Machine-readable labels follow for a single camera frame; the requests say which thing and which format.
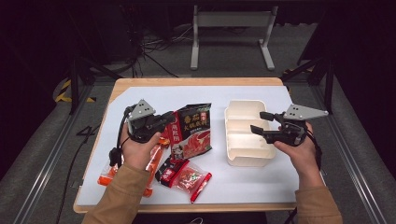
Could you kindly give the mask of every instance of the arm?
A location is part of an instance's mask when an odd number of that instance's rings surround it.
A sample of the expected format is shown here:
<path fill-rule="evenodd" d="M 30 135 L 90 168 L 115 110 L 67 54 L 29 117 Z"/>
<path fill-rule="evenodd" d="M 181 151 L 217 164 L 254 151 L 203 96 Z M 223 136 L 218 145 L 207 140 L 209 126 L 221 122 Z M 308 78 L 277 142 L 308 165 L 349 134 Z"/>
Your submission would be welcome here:
<path fill-rule="evenodd" d="M 312 126 L 306 125 L 312 132 Z M 274 142 L 274 146 L 290 156 L 299 176 L 299 189 L 296 191 L 299 223 L 342 223 L 341 213 L 321 178 L 312 140 L 305 138 L 297 147 L 281 142 Z"/>
<path fill-rule="evenodd" d="M 127 132 L 127 126 L 124 125 L 122 140 L 129 138 Z M 106 187 L 100 202 L 85 215 L 82 223 L 132 223 L 149 180 L 146 166 L 150 151 L 158 143 L 160 136 L 156 133 L 146 144 L 139 144 L 131 139 L 124 142 L 121 146 L 123 165 Z"/>

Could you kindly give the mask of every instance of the beige sleeve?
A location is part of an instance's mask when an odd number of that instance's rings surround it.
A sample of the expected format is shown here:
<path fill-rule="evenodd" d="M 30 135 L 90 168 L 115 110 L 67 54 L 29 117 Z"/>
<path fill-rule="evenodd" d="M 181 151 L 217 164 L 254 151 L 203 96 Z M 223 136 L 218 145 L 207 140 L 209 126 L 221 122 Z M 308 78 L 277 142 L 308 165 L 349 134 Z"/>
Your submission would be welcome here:
<path fill-rule="evenodd" d="M 82 223 L 131 224 L 148 181 L 149 172 L 123 164 Z"/>
<path fill-rule="evenodd" d="M 343 223 L 341 213 L 327 187 L 299 189 L 295 193 L 299 224 Z"/>

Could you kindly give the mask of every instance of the person's left hand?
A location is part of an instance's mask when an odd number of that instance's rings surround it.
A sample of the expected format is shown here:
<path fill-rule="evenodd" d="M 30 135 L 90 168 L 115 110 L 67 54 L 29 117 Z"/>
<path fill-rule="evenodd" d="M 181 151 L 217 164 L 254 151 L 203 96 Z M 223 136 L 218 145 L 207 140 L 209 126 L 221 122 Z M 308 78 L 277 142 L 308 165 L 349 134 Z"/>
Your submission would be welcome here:
<path fill-rule="evenodd" d="M 158 143 L 160 137 L 160 133 L 155 133 L 147 143 L 137 143 L 129 138 L 128 125 L 125 123 L 121 133 L 121 142 L 123 143 L 121 149 L 124 163 L 139 170 L 146 170 L 150 160 L 150 151 Z"/>

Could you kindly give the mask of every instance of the white tray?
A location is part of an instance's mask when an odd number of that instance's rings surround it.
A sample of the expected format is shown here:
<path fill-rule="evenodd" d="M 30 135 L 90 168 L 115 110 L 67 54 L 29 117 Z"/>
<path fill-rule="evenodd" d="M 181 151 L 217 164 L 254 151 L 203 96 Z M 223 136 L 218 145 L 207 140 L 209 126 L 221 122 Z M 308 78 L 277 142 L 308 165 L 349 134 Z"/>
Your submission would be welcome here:
<path fill-rule="evenodd" d="M 265 104 L 257 100 L 232 100 L 225 109 L 228 163 L 234 166 L 265 166 L 276 155 L 274 145 L 252 133 L 250 125 L 270 130 L 268 120 L 260 119 Z"/>

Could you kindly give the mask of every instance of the black cable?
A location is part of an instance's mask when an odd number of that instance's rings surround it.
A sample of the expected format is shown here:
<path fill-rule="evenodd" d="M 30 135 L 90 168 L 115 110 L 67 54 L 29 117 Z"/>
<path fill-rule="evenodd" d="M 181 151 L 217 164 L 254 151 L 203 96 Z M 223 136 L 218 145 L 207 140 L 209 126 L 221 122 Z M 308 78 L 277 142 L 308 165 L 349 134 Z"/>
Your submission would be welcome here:
<path fill-rule="evenodd" d="M 314 135 L 312 134 L 312 132 L 310 132 L 309 130 L 307 130 L 306 132 L 306 136 L 308 136 L 312 142 L 315 145 L 315 160 L 317 162 L 317 166 L 318 169 L 321 169 L 321 156 L 322 156 L 322 150 L 320 148 L 320 146 L 318 145 L 317 139 L 315 139 Z"/>
<path fill-rule="evenodd" d="M 165 72 L 167 72 L 169 75 L 174 76 L 174 77 L 178 77 L 177 75 L 169 72 L 166 68 L 164 68 L 160 63 L 158 63 L 157 61 L 155 61 L 153 58 L 151 58 L 147 53 L 144 53 L 145 56 L 147 56 L 148 58 L 150 58 L 152 61 L 154 61 L 156 64 L 158 64 L 163 70 L 165 70 Z"/>
<path fill-rule="evenodd" d="M 64 198 L 66 196 L 67 186 L 68 186 L 68 183 L 69 183 L 70 174 L 72 172 L 73 165 L 74 165 L 74 162 L 76 160 L 76 157 L 77 157 L 79 151 L 81 150 L 81 147 L 87 142 L 87 140 L 91 136 L 91 134 L 93 132 L 95 132 L 99 127 L 100 127 L 100 124 L 98 126 L 96 126 L 94 129 L 92 129 L 90 132 L 87 133 L 87 136 L 85 136 L 84 141 L 82 141 L 82 143 L 79 145 L 79 147 L 78 147 L 78 149 L 77 149 L 77 151 L 76 151 L 76 153 L 75 153 L 75 155 L 73 157 L 73 160 L 70 163 L 69 171 L 67 172 L 66 181 L 64 183 L 64 193 L 62 195 L 61 206 L 60 206 L 59 211 L 58 211 L 58 216 L 56 217 L 56 223 L 59 223 L 59 221 L 61 219 L 61 213 L 62 213 L 62 210 L 64 209 Z"/>
<path fill-rule="evenodd" d="M 140 65 L 140 62 L 139 62 L 139 60 L 136 60 L 137 61 L 137 64 L 139 65 L 139 70 L 140 70 L 140 77 L 143 77 L 143 71 L 142 71 L 142 66 Z"/>
<path fill-rule="evenodd" d="M 130 67 L 132 67 L 134 65 L 134 62 L 128 62 L 126 65 L 124 65 L 123 67 L 120 68 L 116 68 L 114 70 L 110 70 L 111 72 L 115 73 L 115 74 L 119 74 L 122 72 L 125 72 L 126 70 L 128 70 Z M 101 71 L 92 71 L 95 75 L 97 76 L 106 76 L 105 73 L 101 72 Z"/>
<path fill-rule="evenodd" d="M 123 145 L 126 143 L 126 141 L 128 141 L 129 139 L 131 139 L 130 137 L 127 137 L 122 143 L 121 143 L 121 146 L 120 146 L 120 148 L 122 148 L 123 147 Z"/>
<path fill-rule="evenodd" d="M 117 148 L 120 148 L 120 141 L 121 141 L 121 134 L 122 134 L 122 129 L 123 129 L 123 125 L 125 123 L 126 117 L 128 117 L 128 114 L 132 111 L 128 110 L 129 106 L 127 107 L 127 109 L 124 112 L 124 116 L 121 120 L 121 124 L 120 124 L 120 129 L 119 129 L 119 136 L 117 137 Z"/>
<path fill-rule="evenodd" d="M 235 34 L 235 35 L 241 35 L 247 30 L 248 27 L 226 27 L 225 29 L 221 29 L 223 31 Z"/>
<path fill-rule="evenodd" d="M 151 41 L 151 43 L 155 42 L 155 46 L 153 48 L 147 47 L 146 42 L 142 44 L 142 47 L 144 49 L 150 49 L 150 51 L 146 52 L 146 53 L 151 53 L 154 50 L 158 50 L 158 51 L 166 50 L 169 47 L 171 47 L 172 45 L 174 45 L 176 43 L 181 43 L 183 40 L 185 40 L 187 37 L 183 37 L 183 35 L 187 35 L 191 31 L 191 28 L 192 28 L 192 26 L 189 29 L 187 29 L 186 31 L 181 32 L 179 35 L 176 35 L 175 37 L 171 37 L 170 41 L 164 41 L 160 38 L 157 38 L 156 40 Z"/>

